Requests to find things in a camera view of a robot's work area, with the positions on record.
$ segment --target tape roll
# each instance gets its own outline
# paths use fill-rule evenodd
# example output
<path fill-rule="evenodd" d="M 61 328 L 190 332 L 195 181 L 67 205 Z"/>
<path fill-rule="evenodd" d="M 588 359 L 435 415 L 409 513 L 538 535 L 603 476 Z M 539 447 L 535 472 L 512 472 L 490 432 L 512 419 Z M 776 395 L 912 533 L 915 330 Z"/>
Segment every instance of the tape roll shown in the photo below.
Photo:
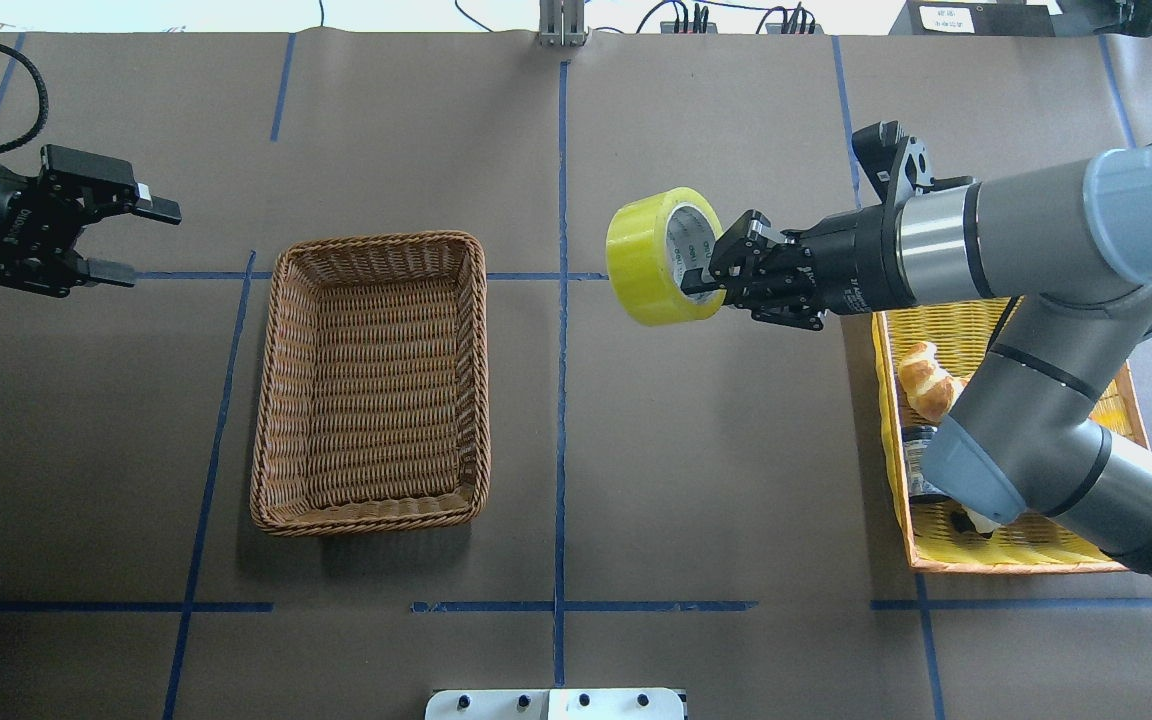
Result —
<path fill-rule="evenodd" d="M 689 296 L 682 274 L 702 268 L 722 233 L 718 214 L 690 187 L 630 202 L 607 228 L 607 274 L 621 306 L 637 323 L 704 320 L 723 304 L 723 291 Z"/>

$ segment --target gray robot arm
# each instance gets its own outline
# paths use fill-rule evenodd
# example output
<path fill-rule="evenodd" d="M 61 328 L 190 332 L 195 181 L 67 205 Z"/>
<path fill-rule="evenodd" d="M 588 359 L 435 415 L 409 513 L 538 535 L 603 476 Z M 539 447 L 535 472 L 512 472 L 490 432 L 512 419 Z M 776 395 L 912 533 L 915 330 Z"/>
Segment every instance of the gray robot arm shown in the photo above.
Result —
<path fill-rule="evenodd" d="M 882 205 L 780 236 L 750 210 L 682 290 L 806 329 L 826 311 L 1024 296 L 923 471 L 990 518 L 1030 507 L 1152 575 L 1152 452 L 1087 419 L 1152 333 L 1152 146 L 977 182 L 934 177 L 896 123 L 852 143 Z"/>

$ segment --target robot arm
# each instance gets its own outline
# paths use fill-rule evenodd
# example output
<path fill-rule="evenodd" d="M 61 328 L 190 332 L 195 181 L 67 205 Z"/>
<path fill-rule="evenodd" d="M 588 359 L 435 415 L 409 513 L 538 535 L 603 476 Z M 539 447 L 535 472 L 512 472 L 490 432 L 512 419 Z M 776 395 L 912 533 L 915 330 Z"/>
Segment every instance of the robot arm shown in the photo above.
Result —
<path fill-rule="evenodd" d="M 17 60 L 38 91 L 33 127 L 0 145 L 0 152 L 6 152 L 41 131 L 47 90 L 38 68 L 20 51 L 0 45 L 0 53 Z M 0 165 L 0 286 L 67 297 L 74 286 L 136 285 L 131 266 L 83 258 L 74 250 L 88 225 L 123 213 L 180 223 L 177 203 L 151 195 L 146 184 L 136 181 L 127 160 L 45 145 L 36 177 L 18 176 Z"/>
<path fill-rule="evenodd" d="M 806 329 L 827 310 L 1025 296 L 923 471 L 998 523 L 1032 507 L 1152 575 L 1152 452 L 1087 419 L 1152 333 L 1152 146 L 977 182 L 934 179 L 896 123 L 852 142 L 882 205 L 780 236 L 750 210 L 681 290 Z"/>

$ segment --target metal bracket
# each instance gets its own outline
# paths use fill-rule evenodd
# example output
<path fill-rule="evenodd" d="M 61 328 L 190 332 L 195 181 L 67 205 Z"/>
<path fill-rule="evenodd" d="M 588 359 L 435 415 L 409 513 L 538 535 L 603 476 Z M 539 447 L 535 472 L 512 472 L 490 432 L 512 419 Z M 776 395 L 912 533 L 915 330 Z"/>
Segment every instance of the metal bracket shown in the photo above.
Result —
<path fill-rule="evenodd" d="M 425 720 L 687 720 L 685 698 L 668 688 L 440 691 Z"/>
<path fill-rule="evenodd" d="M 585 45 L 585 0 L 540 0 L 540 45 L 578 47 Z"/>

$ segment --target croissant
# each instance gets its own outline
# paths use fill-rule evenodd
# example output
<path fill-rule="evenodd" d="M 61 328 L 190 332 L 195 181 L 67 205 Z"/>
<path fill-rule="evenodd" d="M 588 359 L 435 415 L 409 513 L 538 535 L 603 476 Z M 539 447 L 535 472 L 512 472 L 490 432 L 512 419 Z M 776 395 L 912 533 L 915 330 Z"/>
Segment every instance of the croissant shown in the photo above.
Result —
<path fill-rule="evenodd" d="M 946 372 L 937 361 L 937 343 L 916 342 L 896 367 L 909 406 L 938 423 L 954 407 L 968 382 Z"/>

